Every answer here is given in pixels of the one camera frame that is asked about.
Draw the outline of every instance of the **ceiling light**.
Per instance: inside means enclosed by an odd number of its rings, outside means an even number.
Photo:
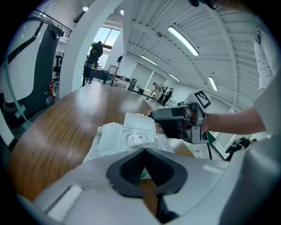
[[[195,49],[195,47],[174,27],[169,27],[168,31],[176,36],[192,52],[193,55],[199,55],[199,52]]]
[[[141,57],[142,57],[143,59],[145,59],[146,61],[149,61],[149,62],[152,63],[153,65],[157,65],[156,62],[153,62],[152,60],[146,58],[145,56],[141,55]]]
[[[170,75],[172,78],[174,78],[176,81],[180,82],[180,80],[177,79],[177,78],[176,78],[175,76],[173,76],[172,74],[169,73],[169,75]]]
[[[213,89],[214,89],[215,91],[218,91],[214,79],[213,79],[211,76],[209,76],[209,80],[210,80],[210,82],[211,82],[211,84],[212,84]]]

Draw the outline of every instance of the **black cable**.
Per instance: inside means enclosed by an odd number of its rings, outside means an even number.
[[[208,151],[209,151],[209,157],[210,157],[210,159],[213,159],[212,158],[212,153],[211,153],[211,149],[210,149],[210,144],[209,144],[207,132],[204,132],[204,135],[205,135],[206,140],[208,141],[207,146],[208,146]]]

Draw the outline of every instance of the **white sleeve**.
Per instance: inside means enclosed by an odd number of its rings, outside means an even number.
[[[259,90],[266,88],[273,80],[273,74],[264,54],[263,48],[259,43],[254,43],[257,69],[259,73]]]

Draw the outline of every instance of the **human arm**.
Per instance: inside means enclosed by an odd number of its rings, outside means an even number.
[[[240,112],[206,114],[202,131],[254,134],[265,131],[265,126],[257,110],[252,106]]]

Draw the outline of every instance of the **wooden table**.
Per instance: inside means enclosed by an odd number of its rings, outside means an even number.
[[[151,110],[141,95],[98,82],[65,96],[45,111],[15,146],[8,172],[16,192],[35,199],[48,185],[82,163],[98,127],[111,122],[123,124],[127,112],[148,115]],[[193,156],[181,140],[169,142],[176,153]],[[146,193],[150,195],[155,190],[156,187]],[[144,200],[155,209],[157,202]]]

